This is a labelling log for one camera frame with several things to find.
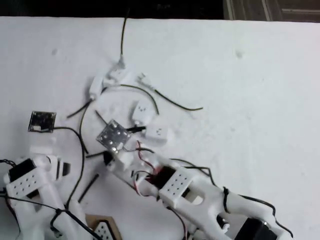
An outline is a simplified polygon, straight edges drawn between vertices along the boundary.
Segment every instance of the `connector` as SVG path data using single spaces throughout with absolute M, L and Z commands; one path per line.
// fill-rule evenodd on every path
M 138 75 L 136 81 L 145 86 L 146 88 L 150 89 L 151 91 L 155 90 L 155 87 L 152 86 L 150 79 L 142 72 Z
M 168 141 L 168 128 L 160 125 L 147 126 L 144 136 L 151 142 L 164 145 Z
M 93 81 L 89 89 L 89 97 L 92 101 L 100 97 L 103 88 L 103 81 L 103 76 L 95 76 L 93 78 Z
M 132 114 L 132 120 L 137 126 L 148 125 L 155 116 L 155 110 L 152 103 L 146 99 L 140 100 Z
M 121 55 L 120 60 L 114 65 L 107 74 L 107 78 L 116 81 L 120 84 L 129 75 L 129 71 L 126 68 L 124 57 Z

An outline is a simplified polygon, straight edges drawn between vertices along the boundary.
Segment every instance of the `wire bundle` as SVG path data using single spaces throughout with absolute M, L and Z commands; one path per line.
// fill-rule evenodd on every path
M 14 161 L 8 160 L 8 159 L 1 159 L 0 160 L 0 164 L 4 163 L 4 164 L 8 164 L 11 167 L 15 167 L 17 164 Z

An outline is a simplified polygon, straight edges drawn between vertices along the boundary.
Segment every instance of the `black wire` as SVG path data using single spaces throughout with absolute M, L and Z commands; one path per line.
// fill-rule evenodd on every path
M 135 134 L 135 133 L 138 133 L 138 132 L 142 132 L 145 129 L 146 129 L 145 126 L 134 126 L 134 127 L 127 128 L 126 130 L 128 132 L 132 132 L 133 134 Z
M 227 199 L 228 199 L 228 195 L 229 195 L 229 189 L 226 187 L 223 187 L 223 208 L 224 211 L 228 214 L 230 214 L 228 208 L 227 208 Z
M 266 205 L 270 208 L 272 208 L 272 215 L 274 216 L 275 218 L 275 223 L 282 229 L 284 229 L 285 231 L 287 231 L 292 238 L 294 238 L 294 234 L 292 233 L 291 230 L 289 230 L 288 228 L 286 228 L 285 226 L 281 225 L 277 219 L 276 219 L 276 207 L 273 206 L 271 203 L 267 202 L 267 201 L 264 201 L 264 200 L 260 200 L 258 198 L 254 198 L 254 197 L 251 197 L 251 196 L 244 196 L 244 195 L 240 195 L 241 197 L 243 197 L 244 199 L 247 199 L 247 200 L 250 200 L 250 201 L 253 201 L 253 202 L 256 202 L 256 203 L 260 203 L 260 204 L 263 204 L 263 205 Z
M 83 148 L 84 148 L 84 151 L 85 151 L 86 154 L 88 154 L 89 151 L 88 151 L 88 149 L 87 149 L 87 147 L 86 147 L 86 145 L 85 145 L 84 139 L 82 138 L 82 123 L 83 123 L 83 121 L 84 121 L 85 114 L 86 114 L 86 112 L 87 112 L 87 109 L 88 109 L 90 103 L 84 108 L 84 111 L 83 111 L 83 114 L 82 114 L 82 117 L 81 117 L 81 120 L 80 120 L 80 126 L 79 126 L 79 136 L 80 136 L 80 138 L 81 138 L 82 145 L 83 145 Z
M 170 210 L 171 212 L 173 212 L 173 213 L 179 218 L 179 220 L 181 221 L 182 226 L 183 226 L 183 238 L 182 238 L 182 239 L 185 240 L 185 239 L 186 239 L 185 234 L 186 234 L 186 231 L 187 231 L 187 227 L 186 227 L 186 224 L 185 224 L 184 220 L 183 220 L 183 219 L 180 217 L 180 215 L 179 215 L 178 213 L 176 213 L 176 211 L 173 210 L 171 207 L 167 206 L 166 209 L 168 209 L 168 210 Z
M 187 160 L 183 160 L 183 159 L 179 159 L 179 158 L 170 158 L 171 160 L 173 161 L 179 161 L 179 162 L 182 162 L 182 163 L 186 163 L 186 164 L 189 164 L 193 167 L 197 167 L 196 165 L 194 165 L 192 162 L 189 162 Z M 207 177 L 210 177 L 210 174 L 209 173 L 206 173 L 205 171 L 203 171 L 202 169 L 198 169 L 200 172 L 202 172 L 204 175 L 206 175 Z
M 16 201 L 20 201 L 20 202 L 26 202 L 26 203 L 31 203 L 31 204 L 37 204 L 43 207 L 47 207 L 50 208 L 52 210 L 56 211 L 56 215 L 60 215 L 61 213 L 66 213 L 68 214 L 77 224 L 79 224 L 84 230 L 86 230 L 89 234 L 91 234 L 93 237 L 95 237 L 98 240 L 103 240 L 98 234 L 96 234 L 94 231 L 92 231 L 88 226 L 86 226 L 82 221 L 80 221 L 79 218 L 77 218 L 75 215 L 72 214 L 72 212 L 70 212 L 67 209 L 59 209 L 59 208 L 55 208 L 40 202 L 36 202 L 36 201 L 29 201 L 26 199 L 21 199 L 21 198 L 15 198 L 15 197 L 11 197 L 11 196 L 0 196 L 0 198 L 5 198 L 5 199 L 11 199 L 11 200 L 16 200 Z
M 152 153 L 152 154 L 155 153 L 152 149 L 146 148 L 146 147 L 137 147 L 137 148 L 135 148 L 135 149 L 132 150 L 132 151 L 128 151 L 128 150 L 127 150 L 127 152 L 134 152 L 134 151 L 148 151 L 148 152 L 150 152 L 150 153 Z M 100 155 L 104 154 L 104 152 L 105 152 L 105 151 L 101 151 L 101 152 L 97 152 L 97 153 L 95 153 L 95 154 L 87 155 L 86 158 L 87 158 L 87 159 L 94 158 L 94 157 L 97 157 L 97 156 L 100 156 Z
M 31 203 L 31 204 L 37 204 L 37 205 L 41 205 L 41 206 L 56 210 L 56 208 L 54 208 L 52 206 L 49 206 L 49 205 L 46 205 L 46 204 L 43 204 L 43 203 L 40 203 L 40 202 L 36 202 L 36 201 L 30 201 L 30 200 L 16 198 L 16 197 L 12 197 L 12 196 L 1 196 L 1 195 L 0 195 L 0 198 L 17 200 L 17 201 L 20 201 L 20 202 L 26 202 L 26 203 Z
M 87 159 L 90 159 L 90 158 L 94 158 L 94 157 L 97 157 L 97 156 L 100 156 L 102 154 L 104 154 L 105 151 L 101 151 L 101 152 L 97 152 L 95 154 L 91 154 L 91 155 L 87 155 L 85 156 Z
M 158 109 L 158 105 L 157 105 L 157 103 L 156 103 L 156 100 L 154 99 L 154 97 L 153 97 L 149 92 L 147 92 L 146 90 L 144 90 L 143 88 L 138 87 L 138 86 L 133 86 L 133 85 L 128 85 L 128 84 L 120 84 L 120 86 L 122 86 L 122 87 L 134 88 L 134 89 L 139 89 L 139 90 L 143 91 L 144 93 L 146 93 L 146 94 L 151 98 L 151 100 L 152 100 L 152 102 L 153 102 L 153 104 L 154 104 L 156 114 L 157 114 L 157 115 L 160 115 L 159 109 Z
M 104 122 L 104 124 L 108 125 L 108 123 L 106 122 L 106 120 L 104 120 L 104 118 L 101 116 L 101 114 L 97 110 L 94 110 L 94 111 L 95 111 L 95 114 Z
M 5 201 L 5 205 L 6 205 L 7 208 L 9 209 L 10 213 L 13 215 L 13 217 L 14 217 L 14 219 L 15 219 L 15 221 L 16 221 L 16 224 L 18 225 L 19 233 L 18 233 L 18 235 L 15 237 L 15 239 L 18 239 L 19 236 L 20 236 L 20 234 L 21 234 L 21 228 L 20 228 L 20 225 L 19 225 L 19 222 L 18 222 L 17 215 L 16 215 L 14 209 L 12 208 L 12 206 L 10 205 L 8 198 L 5 197 L 5 198 L 4 198 L 4 201 Z
M 75 184 L 75 186 L 74 186 L 74 188 L 73 188 L 73 190 L 72 190 L 72 192 L 71 192 L 71 194 L 70 194 L 70 196 L 69 196 L 69 198 L 68 198 L 68 200 L 66 202 L 66 208 L 68 209 L 70 201 L 71 201 L 71 198 L 74 195 L 74 193 L 75 193 L 75 191 L 76 191 L 76 189 L 77 189 L 77 187 L 78 187 L 78 185 L 79 185 L 79 183 L 80 183 L 80 181 L 82 179 L 82 176 L 84 174 L 84 168 L 85 168 L 85 145 L 84 145 L 84 143 L 82 141 L 82 138 L 81 138 L 80 134 L 77 133 L 77 131 L 74 130 L 73 128 L 67 127 L 67 126 L 56 126 L 56 127 L 53 128 L 53 130 L 60 130 L 60 129 L 66 129 L 66 130 L 70 130 L 70 131 L 74 132 L 74 134 L 78 137 L 78 139 L 80 141 L 81 151 L 82 151 L 82 162 L 81 162 L 80 176 L 79 176 L 79 178 L 78 178 L 78 180 L 77 180 L 77 182 L 76 182 L 76 184 Z M 47 129 L 47 130 L 40 130 L 40 131 L 35 131 L 35 132 L 47 133 L 48 131 L 49 130 Z
M 156 92 L 158 95 L 160 95 L 160 97 L 164 98 L 165 100 L 167 100 L 168 102 L 172 103 L 173 105 L 176 105 L 177 107 L 187 110 L 187 111 L 198 111 L 198 110 L 202 110 L 204 109 L 203 107 L 199 107 L 199 108 L 187 108 L 185 106 L 181 106 L 180 104 L 172 101 L 171 99 L 169 99 L 168 97 L 166 97 L 165 95 L 163 95 L 162 93 L 160 93 L 157 89 L 154 90 L 154 92 Z
M 8 165 L 10 165 L 11 167 L 17 166 L 17 164 L 16 164 L 14 161 L 11 161 L 11 160 L 8 160 L 8 159 L 1 159 L 1 160 L 0 160 L 0 164 L 1 164 L 1 163 L 8 164 Z
M 206 167 L 206 166 L 185 166 L 186 169 L 206 169 L 208 170 L 209 172 L 209 177 L 210 177 L 210 180 L 211 180 L 211 183 L 214 185 L 214 186 L 217 186 L 215 184 L 215 181 L 214 181 L 214 178 L 212 177 L 212 172 L 211 172 L 211 169 L 209 167 Z
M 84 189 L 83 193 L 81 194 L 81 196 L 79 197 L 78 202 L 81 203 L 82 199 L 85 197 L 85 195 L 87 194 L 87 192 L 89 191 L 89 189 L 91 188 L 91 186 L 95 183 L 95 181 L 98 179 L 99 174 L 97 173 L 96 175 L 94 175 L 94 177 L 92 178 L 92 180 L 89 182 L 88 186 L 86 186 L 86 188 Z
M 73 116 L 77 115 L 78 113 L 80 113 L 83 109 L 85 109 L 87 106 L 90 105 L 90 103 L 92 102 L 92 100 L 87 101 L 82 107 L 80 107 L 77 111 L 71 113 L 70 115 L 66 116 L 67 119 L 72 118 Z
M 121 33 L 121 55 L 124 55 L 124 38 L 125 38 L 125 29 L 126 29 L 126 23 L 127 23 L 127 19 L 129 17 L 129 13 L 130 13 L 130 7 L 128 8 L 124 21 L 123 21 L 123 25 L 122 25 L 122 33 Z

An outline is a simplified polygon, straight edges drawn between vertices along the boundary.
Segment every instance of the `dark background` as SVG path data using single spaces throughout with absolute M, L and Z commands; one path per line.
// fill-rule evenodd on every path
M 223 0 L 210 3 L 150 3 L 90 0 L 0 0 L 0 16 L 224 19 Z

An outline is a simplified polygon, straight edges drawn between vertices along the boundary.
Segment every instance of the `white plastic bracket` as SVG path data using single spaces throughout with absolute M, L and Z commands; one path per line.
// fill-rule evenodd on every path
M 35 168 L 17 180 L 9 183 L 6 190 L 9 196 L 21 199 L 43 185 L 50 182 L 47 178 L 47 173 L 41 168 Z M 18 201 L 12 200 L 12 204 L 17 205 Z
M 189 187 L 193 181 L 192 172 L 184 167 L 180 167 L 175 171 L 169 181 L 159 191 L 159 196 L 162 200 L 176 208 L 179 198 Z

